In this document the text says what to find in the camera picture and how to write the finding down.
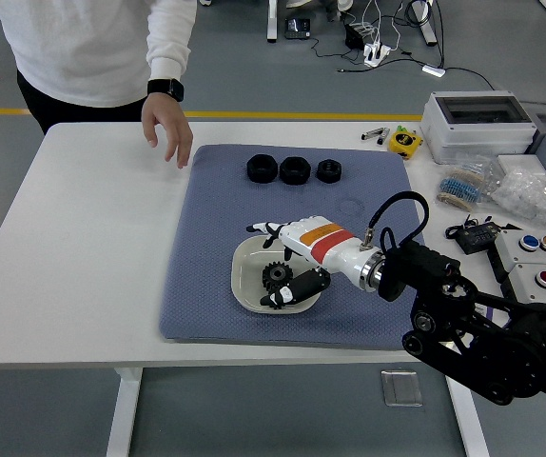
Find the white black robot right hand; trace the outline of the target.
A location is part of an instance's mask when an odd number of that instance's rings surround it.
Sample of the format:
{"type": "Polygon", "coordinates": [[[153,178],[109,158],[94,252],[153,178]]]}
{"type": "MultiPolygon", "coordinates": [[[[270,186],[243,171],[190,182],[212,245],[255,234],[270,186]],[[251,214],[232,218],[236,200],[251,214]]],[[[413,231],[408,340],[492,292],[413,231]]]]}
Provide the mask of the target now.
{"type": "Polygon", "coordinates": [[[364,240],[322,216],[312,216],[299,221],[277,224],[259,223],[246,228],[260,231],[268,238],[263,247],[274,241],[284,246],[284,260],[296,254],[313,268],[272,288],[261,298],[260,304],[273,309],[296,305],[324,291],[330,285],[330,275],[341,272],[356,287],[366,292],[379,288],[384,255],[372,246],[372,229],[366,231],[364,240]]]}

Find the person's left hand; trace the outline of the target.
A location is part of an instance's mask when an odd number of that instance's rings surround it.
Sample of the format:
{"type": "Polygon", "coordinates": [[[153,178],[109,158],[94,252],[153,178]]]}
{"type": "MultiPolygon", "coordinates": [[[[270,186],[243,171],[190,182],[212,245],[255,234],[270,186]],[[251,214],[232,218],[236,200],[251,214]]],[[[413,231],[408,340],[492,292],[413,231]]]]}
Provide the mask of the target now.
{"type": "Polygon", "coordinates": [[[193,132],[179,102],[164,93],[151,93],[142,107],[143,134],[151,148],[158,146],[158,125],[166,135],[165,161],[176,159],[178,169],[188,165],[193,143],[193,132]]]}

